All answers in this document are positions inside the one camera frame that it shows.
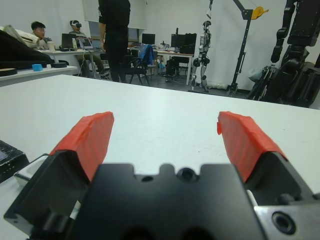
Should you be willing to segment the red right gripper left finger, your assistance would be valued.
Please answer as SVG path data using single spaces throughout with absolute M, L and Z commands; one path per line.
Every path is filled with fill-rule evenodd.
M 82 117 L 57 143 L 3 218 L 19 230 L 68 230 L 90 219 L 85 195 L 103 163 L 114 125 L 112 112 Z

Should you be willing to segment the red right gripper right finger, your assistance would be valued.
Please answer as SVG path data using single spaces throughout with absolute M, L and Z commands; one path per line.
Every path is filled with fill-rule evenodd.
M 279 146 L 249 116 L 221 111 L 217 133 L 246 190 L 260 206 L 302 205 L 314 193 Z

